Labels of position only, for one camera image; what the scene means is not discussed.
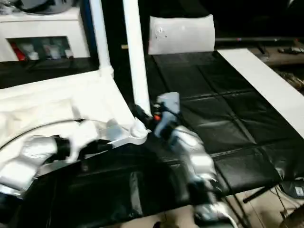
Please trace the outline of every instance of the white pillow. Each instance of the white pillow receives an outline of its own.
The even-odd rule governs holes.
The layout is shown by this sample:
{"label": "white pillow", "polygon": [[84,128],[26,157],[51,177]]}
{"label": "white pillow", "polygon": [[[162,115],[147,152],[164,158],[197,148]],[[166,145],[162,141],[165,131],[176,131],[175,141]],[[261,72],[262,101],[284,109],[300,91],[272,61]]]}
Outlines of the white pillow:
{"label": "white pillow", "polygon": [[150,17],[149,55],[213,51],[213,16],[204,18]]}

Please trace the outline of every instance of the white strip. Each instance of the white strip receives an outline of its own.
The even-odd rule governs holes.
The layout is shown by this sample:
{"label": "white strip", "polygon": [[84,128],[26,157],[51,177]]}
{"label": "white strip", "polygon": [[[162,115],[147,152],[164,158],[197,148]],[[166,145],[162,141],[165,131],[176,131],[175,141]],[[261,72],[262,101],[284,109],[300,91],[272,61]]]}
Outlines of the white strip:
{"label": "white strip", "polygon": [[247,49],[218,51],[304,138],[304,97]]}
{"label": "white strip", "polygon": [[143,55],[143,39],[139,19],[138,0],[123,0],[124,20],[129,46],[133,96],[148,115],[151,115],[146,68]]}

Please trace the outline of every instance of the white panel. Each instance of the white panel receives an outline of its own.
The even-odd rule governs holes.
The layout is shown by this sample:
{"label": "white panel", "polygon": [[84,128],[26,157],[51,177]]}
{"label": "white panel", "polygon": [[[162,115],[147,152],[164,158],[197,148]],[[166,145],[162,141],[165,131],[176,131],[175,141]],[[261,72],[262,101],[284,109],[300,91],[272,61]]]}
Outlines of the white panel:
{"label": "white panel", "polygon": [[218,51],[304,138],[304,96],[247,49]]}

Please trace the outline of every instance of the black cable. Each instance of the black cable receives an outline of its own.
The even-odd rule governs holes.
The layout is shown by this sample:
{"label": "black cable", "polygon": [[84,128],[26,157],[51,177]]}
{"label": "black cable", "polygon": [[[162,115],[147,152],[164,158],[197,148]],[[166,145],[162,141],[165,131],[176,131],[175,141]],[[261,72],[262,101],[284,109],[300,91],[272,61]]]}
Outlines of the black cable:
{"label": "black cable", "polygon": [[23,133],[21,133],[21,134],[15,136],[14,138],[10,139],[9,141],[7,141],[5,144],[3,144],[3,145],[0,147],[0,151],[1,151],[4,147],[6,147],[7,145],[9,145],[12,141],[14,141],[14,140],[20,138],[21,136],[23,136],[23,135],[25,135],[25,134],[27,134],[27,133],[29,133],[29,132],[32,132],[32,131],[34,131],[34,130],[37,130],[37,129],[39,129],[39,128],[46,127],[46,126],[50,126],[50,125],[55,125],[55,124],[60,124],[60,123],[61,123],[61,124],[63,124],[63,123],[69,123],[69,122],[79,122],[79,123],[80,123],[80,122],[82,122],[82,121],[84,121],[84,120],[85,120],[85,119],[67,119],[67,120],[59,120],[59,121],[55,121],[55,122],[51,122],[51,123],[46,123],[46,124],[43,124],[43,125],[40,125],[40,126],[31,128],[31,129],[29,129],[29,130],[27,130],[27,131],[24,131]]}

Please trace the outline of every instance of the desk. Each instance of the desk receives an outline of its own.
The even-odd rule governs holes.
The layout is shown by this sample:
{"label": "desk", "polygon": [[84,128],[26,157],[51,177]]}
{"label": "desk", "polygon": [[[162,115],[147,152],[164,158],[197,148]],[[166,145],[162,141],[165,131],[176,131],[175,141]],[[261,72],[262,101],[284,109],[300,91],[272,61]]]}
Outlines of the desk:
{"label": "desk", "polygon": [[[272,93],[258,92],[239,73],[243,68],[232,67],[219,52],[147,56],[145,61],[151,99],[180,93],[183,118],[203,139],[233,192],[304,175],[302,136],[279,113],[283,110],[265,99]],[[268,68],[263,72],[275,76]],[[127,61],[114,79],[132,102]],[[289,96],[281,92],[273,96]],[[181,207],[189,203],[184,180],[178,156],[150,135],[143,145],[125,145],[40,178],[19,212],[20,227],[32,224],[33,213],[38,227],[51,215],[50,227],[90,228]],[[223,194],[230,194],[223,186]]]}

